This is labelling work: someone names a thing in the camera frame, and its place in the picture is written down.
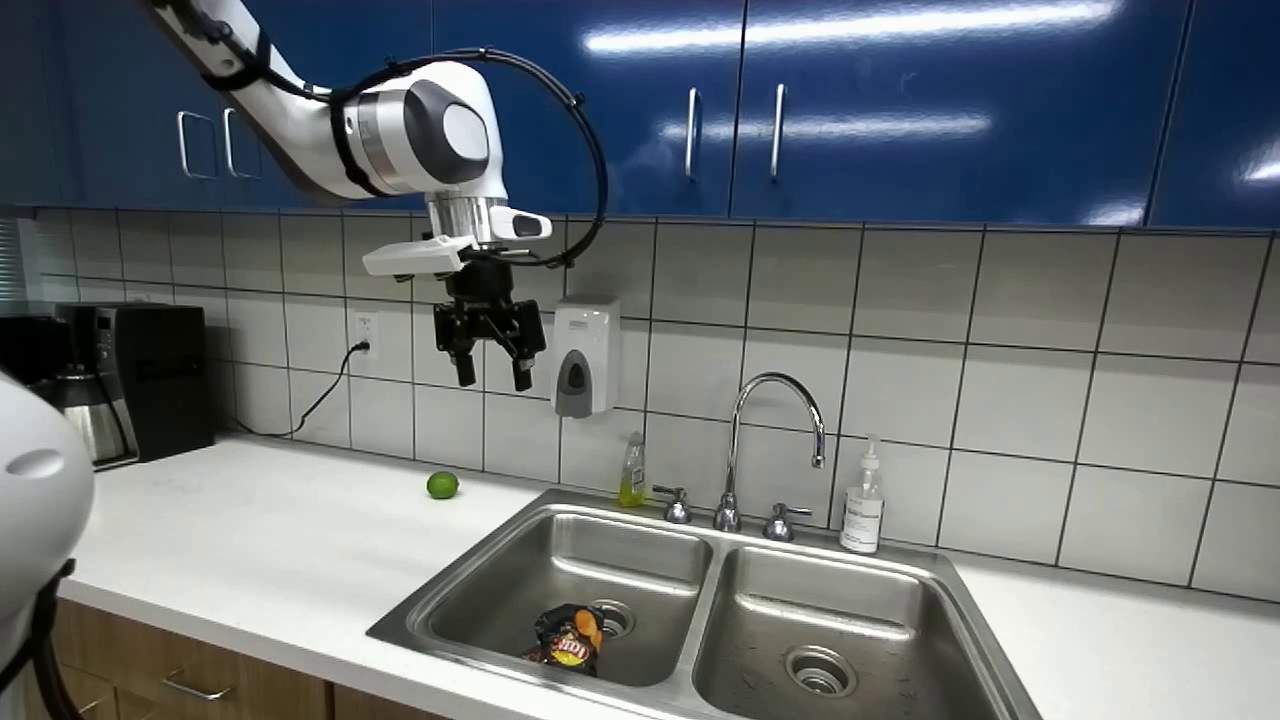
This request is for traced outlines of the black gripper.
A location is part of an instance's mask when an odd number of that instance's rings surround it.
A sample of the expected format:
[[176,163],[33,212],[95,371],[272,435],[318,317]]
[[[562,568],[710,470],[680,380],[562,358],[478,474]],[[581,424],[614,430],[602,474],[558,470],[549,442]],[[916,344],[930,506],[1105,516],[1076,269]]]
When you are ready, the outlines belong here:
[[505,259],[471,259],[443,280],[448,299],[431,309],[437,347],[453,357],[460,387],[478,383],[478,340],[495,340],[514,357],[514,387],[532,387],[532,357],[543,347],[541,309],[514,295]]

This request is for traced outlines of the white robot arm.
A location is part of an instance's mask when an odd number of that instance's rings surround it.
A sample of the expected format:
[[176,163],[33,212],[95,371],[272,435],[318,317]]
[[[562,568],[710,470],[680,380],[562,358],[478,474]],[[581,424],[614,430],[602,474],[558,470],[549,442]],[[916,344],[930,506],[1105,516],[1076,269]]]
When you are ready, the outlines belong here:
[[488,79],[463,59],[416,59],[352,88],[308,85],[267,39],[244,0],[145,0],[159,28],[267,141],[275,158],[335,198],[422,195],[424,240],[394,240],[366,255],[367,277],[437,277],[437,347],[471,383],[471,347],[507,353],[514,387],[532,383],[543,324],[514,295],[516,242],[549,240],[553,221],[507,203],[505,145]]

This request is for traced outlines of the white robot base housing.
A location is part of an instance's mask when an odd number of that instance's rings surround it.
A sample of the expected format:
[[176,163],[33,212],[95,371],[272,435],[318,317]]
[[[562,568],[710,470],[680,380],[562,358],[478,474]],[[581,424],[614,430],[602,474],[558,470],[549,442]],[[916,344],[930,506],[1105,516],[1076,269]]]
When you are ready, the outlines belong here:
[[50,720],[83,720],[52,650],[56,590],[93,510],[83,435],[22,380],[0,374],[0,720],[36,672]]

